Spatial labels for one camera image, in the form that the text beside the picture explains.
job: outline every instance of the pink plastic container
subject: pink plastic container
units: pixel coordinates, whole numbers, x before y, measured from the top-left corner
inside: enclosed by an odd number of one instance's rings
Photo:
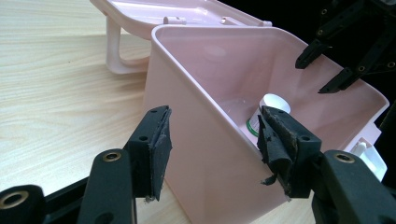
[[[375,142],[387,99],[359,80],[318,94],[341,67],[320,56],[294,68],[306,44],[274,27],[162,25],[152,31],[145,110],[170,105],[173,150],[165,179],[192,223],[249,223],[287,199],[262,163],[246,121],[266,93],[322,141],[349,151]]]

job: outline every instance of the metal hole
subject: metal hole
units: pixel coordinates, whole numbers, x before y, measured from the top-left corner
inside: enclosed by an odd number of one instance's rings
[[[103,213],[95,219],[95,224],[110,224],[113,219],[114,215],[112,213]]]
[[[395,62],[390,62],[390,63],[387,64],[387,67],[388,67],[388,68],[392,68],[392,67],[394,67],[395,65],[396,65]]]
[[[26,190],[20,190],[9,193],[0,199],[0,209],[13,208],[23,203],[28,196],[29,196],[29,192]]]
[[[301,139],[303,139],[304,141],[309,141],[309,140],[311,140],[311,138],[309,138],[308,136],[301,136]]]
[[[148,140],[148,138],[147,138],[146,136],[140,136],[140,137],[139,137],[139,140],[140,140],[140,141],[146,141],[146,140]]]
[[[342,153],[337,153],[334,155],[334,157],[341,161],[341,162],[346,162],[346,163],[353,163],[355,162],[355,159],[353,159],[352,157],[346,155],[346,154],[342,154]]]
[[[116,161],[119,158],[121,158],[121,154],[119,152],[109,152],[103,156],[104,161]]]

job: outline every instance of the black bracket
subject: black bracket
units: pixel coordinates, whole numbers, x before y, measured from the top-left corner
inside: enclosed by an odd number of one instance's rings
[[[396,200],[361,158],[320,151],[321,141],[288,113],[263,106],[257,146],[290,198],[308,198],[320,223],[396,223]]]
[[[123,149],[98,154],[90,176],[46,197],[38,186],[0,192],[0,222],[137,223],[135,198],[160,200],[172,144],[171,109],[151,109]]]
[[[317,38],[297,58],[296,68],[305,69],[331,47],[333,37],[362,18],[373,14],[382,17],[384,31],[358,64],[345,67],[318,93],[344,91],[362,76],[396,71],[396,3],[358,0],[348,5],[349,2],[334,0],[321,10],[324,23],[317,30]]]

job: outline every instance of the container lid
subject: container lid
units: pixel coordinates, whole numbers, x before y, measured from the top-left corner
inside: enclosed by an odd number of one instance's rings
[[[91,0],[125,31],[150,40],[162,24],[271,26],[217,0]]]

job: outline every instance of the table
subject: table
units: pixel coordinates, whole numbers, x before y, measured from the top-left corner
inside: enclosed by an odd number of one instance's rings
[[[149,51],[123,32],[122,57]],[[114,75],[105,55],[106,17],[89,0],[0,3],[0,191],[33,184],[51,194],[89,175],[100,152],[124,146],[146,113],[146,74]],[[311,199],[254,223],[314,223]],[[190,223],[166,183],[159,202],[137,200],[137,217]]]

